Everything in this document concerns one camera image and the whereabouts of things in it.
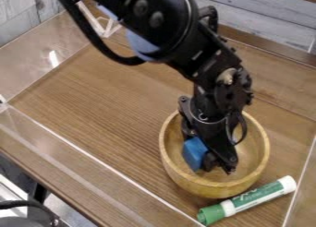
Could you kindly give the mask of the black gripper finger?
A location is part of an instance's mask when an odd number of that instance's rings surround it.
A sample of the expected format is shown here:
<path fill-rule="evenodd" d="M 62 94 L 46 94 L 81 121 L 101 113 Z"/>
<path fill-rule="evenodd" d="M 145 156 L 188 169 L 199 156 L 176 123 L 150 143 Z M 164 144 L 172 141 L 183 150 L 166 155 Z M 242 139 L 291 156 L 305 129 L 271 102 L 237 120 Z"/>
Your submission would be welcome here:
<path fill-rule="evenodd" d="M 215 167 L 220 166 L 222 162 L 219 158 L 211 152 L 206 152 L 202 157 L 202 170 L 210 172 Z"/>
<path fill-rule="evenodd" d="M 186 116 L 182 117 L 182 137 L 184 140 L 195 137 L 198 132 L 195 130 L 192 120 Z"/>

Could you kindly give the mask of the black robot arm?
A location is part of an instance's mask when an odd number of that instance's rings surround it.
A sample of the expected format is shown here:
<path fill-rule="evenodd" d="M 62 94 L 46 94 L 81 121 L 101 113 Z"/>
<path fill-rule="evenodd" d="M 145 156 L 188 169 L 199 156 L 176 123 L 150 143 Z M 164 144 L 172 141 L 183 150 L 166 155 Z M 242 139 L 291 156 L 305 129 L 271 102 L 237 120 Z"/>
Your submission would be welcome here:
<path fill-rule="evenodd" d="M 218 14 L 195 0 L 95 0 L 125 28 L 132 56 L 116 54 L 88 23 L 73 0 L 57 0 L 89 43 L 125 66 L 163 63 L 192 82 L 190 97 L 178 98 L 182 156 L 191 170 L 238 165 L 237 127 L 247 131 L 243 108 L 251 103 L 251 77 L 235 50 L 218 34 Z"/>

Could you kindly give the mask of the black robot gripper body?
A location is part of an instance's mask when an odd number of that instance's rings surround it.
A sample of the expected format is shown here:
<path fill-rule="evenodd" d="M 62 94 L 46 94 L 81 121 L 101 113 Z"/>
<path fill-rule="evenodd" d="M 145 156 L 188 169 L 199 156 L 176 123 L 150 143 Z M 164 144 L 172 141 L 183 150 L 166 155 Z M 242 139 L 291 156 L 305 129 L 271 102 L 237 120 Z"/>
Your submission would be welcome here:
<path fill-rule="evenodd" d="M 233 137 L 233 132 L 238 125 L 239 112 L 229 111 L 224 115 L 207 116 L 195 107 L 194 99 L 186 96 L 179 97 L 178 104 L 180 117 L 186 116 L 192 120 L 196 137 L 203 142 L 207 152 L 211 152 L 222 162 L 219 168 L 226 174 L 231 174 L 238 164 L 238 141 Z"/>

